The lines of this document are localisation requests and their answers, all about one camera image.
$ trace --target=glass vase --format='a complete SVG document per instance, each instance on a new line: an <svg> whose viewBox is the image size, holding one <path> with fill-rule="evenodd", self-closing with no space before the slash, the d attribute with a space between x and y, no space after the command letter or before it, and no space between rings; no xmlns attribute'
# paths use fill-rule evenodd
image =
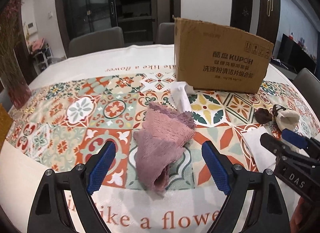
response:
<svg viewBox="0 0 320 233"><path fill-rule="evenodd" d="M31 91L26 80L23 77L15 53L10 58L1 58L5 60L5 68L0 69L0 81L7 90L11 102L16 109L20 109L31 97Z"/></svg>

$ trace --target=screw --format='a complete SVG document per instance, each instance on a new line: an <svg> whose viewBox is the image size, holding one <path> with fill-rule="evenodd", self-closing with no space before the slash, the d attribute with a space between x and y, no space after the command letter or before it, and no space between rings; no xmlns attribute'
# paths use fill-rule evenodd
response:
<svg viewBox="0 0 320 233"><path fill-rule="evenodd" d="M77 164L76 165L76 170L81 171L84 168L84 164Z"/></svg>
<svg viewBox="0 0 320 233"><path fill-rule="evenodd" d="M234 164L233 167L237 170L237 171L240 171L242 170L242 166L240 164Z"/></svg>
<svg viewBox="0 0 320 233"><path fill-rule="evenodd" d="M273 174L273 171L272 171L272 170L270 170L270 169L266 169L266 174L268 174L268 175L272 175L272 174Z"/></svg>
<svg viewBox="0 0 320 233"><path fill-rule="evenodd" d="M48 170L46 170L46 171L44 172L44 174L45 174L46 176L50 176L50 175L52 174L52 170L51 170L51 169L48 169Z"/></svg>

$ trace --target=purple fuzzy cloth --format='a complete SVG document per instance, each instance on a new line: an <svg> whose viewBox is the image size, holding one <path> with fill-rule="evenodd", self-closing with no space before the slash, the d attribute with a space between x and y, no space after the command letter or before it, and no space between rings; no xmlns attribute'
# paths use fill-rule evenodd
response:
<svg viewBox="0 0 320 233"><path fill-rule="evenodd" d="M142 129L133 137L137 175L148 189L163 191L169 183L169 165L180 159L184 144L193 138L193 118L151 102Z"/></svg>

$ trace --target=glass door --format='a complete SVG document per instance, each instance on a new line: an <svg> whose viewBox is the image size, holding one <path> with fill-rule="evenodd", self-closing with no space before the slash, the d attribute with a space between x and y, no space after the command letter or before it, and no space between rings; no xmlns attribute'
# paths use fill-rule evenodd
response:
<svg viewBox="0 0 320 233"><path fill-rule="evenodd" d="M117 26L115 0L68 0L70 39Z"/></svg>

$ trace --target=blue gripper pad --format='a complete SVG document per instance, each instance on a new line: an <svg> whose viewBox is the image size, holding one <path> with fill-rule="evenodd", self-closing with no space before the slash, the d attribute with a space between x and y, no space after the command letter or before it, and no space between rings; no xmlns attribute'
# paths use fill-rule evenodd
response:
<svg viewBox="0 0 320 233"><path fill-rule="evenodd" d="M307 148L308 142L305 140L305 138L296 134L295 132L292 132L287 128L282 130L281 137L283 140L286 140L287 142L293 144L294 146L300 149Z"/></svg>
<svg viewBox="0 0 320 233"><path fill-rule="evenodd" d="M89 184L87 192L92 195L95 191L99 190L108 170L116 156L116 145L110 144L105 153L93 168L89 176Z"/></svg>
<svg viewBox="0 0 320 233"><path fill-rule="evenodd" d="M202 144L202 157L209 168L218 190L223 191L225 195L229 195L231 188L228 181L228 174L207 142Z"/></svg>

